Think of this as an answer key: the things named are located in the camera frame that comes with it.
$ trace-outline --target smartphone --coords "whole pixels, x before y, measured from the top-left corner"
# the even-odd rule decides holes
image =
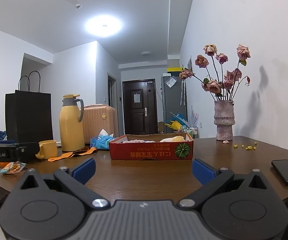
[[[271,164],[278,175],[282,178],[285,185],[288,186],[288,160],[274,160]]]

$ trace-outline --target refrigerator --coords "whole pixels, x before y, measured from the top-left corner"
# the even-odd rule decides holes
[[[166,83],[171,79],[174,78],[176,83],[169,87]],[[180,77],[162,77],[162,99],[163,99],[163,117],[164,123],[171,119],[173,115],[182,114],[182,116],[187,120],[187,100],[185,99],[181,103],[181,90],[182,90],[182,80]],[[174,131],[164,125],[164,133],[174,133]]]

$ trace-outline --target blue gripper pad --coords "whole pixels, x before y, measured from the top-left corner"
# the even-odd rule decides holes
[[[219,171],[201,159],[195,159],[192,163],[192,173],[202,185],[205,185],[214,179],[219,174]]]
[[[71,169],[71,176],[82,184],[86,184],[95,174],[96,165],[93,158],[89,158]]]

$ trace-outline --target orange strap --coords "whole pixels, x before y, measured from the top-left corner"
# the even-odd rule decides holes
[[[87,155],[87,154],[92,154],[92,153],[95,153],[97,152],[97,149],[95,147],[84,147],[82,149],[79,149],[75,152],[68,152],[68,153],[63,153],[61,156],[58,156],[58,157],[53,157],[53,158],[49,158],[48,161],[49,162],[54,162],[54,161],[58,161],[58,160],[61,160],[61,159],[65,159],[65,158],[71,158],[71,157],[74,157],[74,156],[83,156],[83,155]]]

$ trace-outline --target pink suitcase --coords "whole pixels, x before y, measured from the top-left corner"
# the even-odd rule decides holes
[[[117,111],[108,105],[90,105],[84,107],[83,116],[84,141],[89,144],[91,138],[99,135],[102,129],[108,135],[118,137]]]

